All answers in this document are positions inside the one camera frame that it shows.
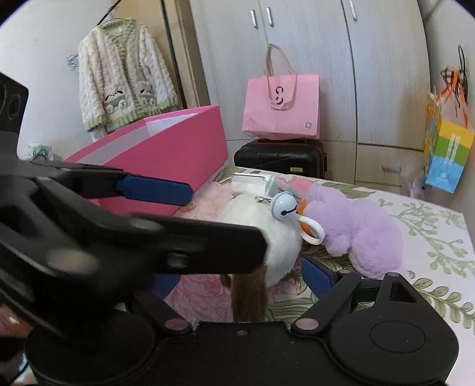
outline screw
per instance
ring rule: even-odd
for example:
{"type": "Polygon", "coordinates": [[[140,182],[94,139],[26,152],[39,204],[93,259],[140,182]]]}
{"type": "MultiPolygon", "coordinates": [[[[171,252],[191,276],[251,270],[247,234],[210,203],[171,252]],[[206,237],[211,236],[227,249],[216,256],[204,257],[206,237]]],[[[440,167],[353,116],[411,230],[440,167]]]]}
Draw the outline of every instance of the screw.
{"type": "Polygon", "coordinates": [[[319,323],[315,319],[312,319],[312,318],[302,318],[302,319],[298,319],[295,322],[295,325],[301,330],[311,331],[311,330],[317,329],[319,326],[319,323]]]}
{"type": "Polygon", "coordinates": [[[90,275],[100,267],[99,260],[95,256],[72,248],[49,251],[46,254],[46,263],[55,270],[78,275],[90,275]]]}
{"type": "Polygon", "coordinates": [[[188,322],[185,319],[173,318],[165,322],[165,327],[172,331],[182,331],[188,327],[188,322]]]}
{"type": "Polygon", "coordinates": [[[183,253],[171,252],[168,254],[167,264],[171,268],[183,269],[188,265],[188,256],[183,253]]]}
{"type": "Polygon", "coordinates": [[[162,229],[162,226],[157,222],[147,219],[141,219],[138,217],[131,218],[129,222],[133,227],[142,229],[144,231],[158,232],[162,229]]]}

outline floral tablecloth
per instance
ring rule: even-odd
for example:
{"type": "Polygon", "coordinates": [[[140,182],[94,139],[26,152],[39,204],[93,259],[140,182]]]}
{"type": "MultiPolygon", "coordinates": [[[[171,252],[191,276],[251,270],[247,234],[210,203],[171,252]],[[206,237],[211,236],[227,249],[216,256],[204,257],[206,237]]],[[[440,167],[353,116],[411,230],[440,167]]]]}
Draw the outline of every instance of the floral tablecloth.
{"type": "MultiPolygon", "coordinates": [[[[236,167],[224,169],[213,182],[198,190],[193,203],[177,216],[214,220],[233,197],[229,176],[236,172],[261,173],[236,167]]],[[[276,175],[297,186],[303,179],[276,175]]],[[[460,353],[447,383],[451,386],[474,383],[475,255],[463,215],[393,193],[312,180],[339,189],[351,199],[373,200],[392,216],[404,240],[404,272],[401,273],[444,318],[459,340],[460,353]]],[[[300,267],[306,256],[332,270],[353,269],[346,256],[332,258],[322,246],[304,246],[291,273],[269,290],[268,320],[283,320],[289,325],[318,300],[302,280],[300,267]]],[[[191,323],[197,320],[232,321],[230,293],[217,275],[183,276],[165,301],[191,323]]]]}

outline hand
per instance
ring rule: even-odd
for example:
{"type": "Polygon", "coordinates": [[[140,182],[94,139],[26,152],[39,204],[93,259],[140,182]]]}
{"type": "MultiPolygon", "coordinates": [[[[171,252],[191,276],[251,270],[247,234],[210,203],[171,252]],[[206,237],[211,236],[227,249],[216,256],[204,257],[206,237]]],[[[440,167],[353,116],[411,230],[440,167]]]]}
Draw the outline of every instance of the hand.
{"type": "Polygon", "coordinates": [[[0,337],[26,338],[32,327],[5,304],[0,306],[0,337]]]}

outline brown plush fur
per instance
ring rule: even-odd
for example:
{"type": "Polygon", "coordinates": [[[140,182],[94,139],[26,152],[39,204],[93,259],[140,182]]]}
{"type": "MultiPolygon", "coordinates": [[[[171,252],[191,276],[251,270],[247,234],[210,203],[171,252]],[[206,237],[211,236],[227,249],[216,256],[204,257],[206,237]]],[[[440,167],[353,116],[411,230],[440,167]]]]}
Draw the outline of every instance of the brown plush fur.
{"type": "Polygon", "coordinates": [[[231,287],[231,302],[235,322],[262,322],[267,311],[267,266],[261,265],[252,273],[220,275],[223,286],[231,287]]]}

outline cardigan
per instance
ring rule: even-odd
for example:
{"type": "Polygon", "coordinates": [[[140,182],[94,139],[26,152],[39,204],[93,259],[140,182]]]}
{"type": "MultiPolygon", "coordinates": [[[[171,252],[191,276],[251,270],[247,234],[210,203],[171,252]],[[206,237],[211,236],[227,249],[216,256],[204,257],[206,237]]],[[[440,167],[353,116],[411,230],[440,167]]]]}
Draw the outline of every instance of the cardigan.
{"type": "Polygon", "coordinates": [[[78,47],[79,97],[87,131],[112,129],[178,104],[163,60],[148,28],[134,19],[114,19],[94,28],[78,47]]]}

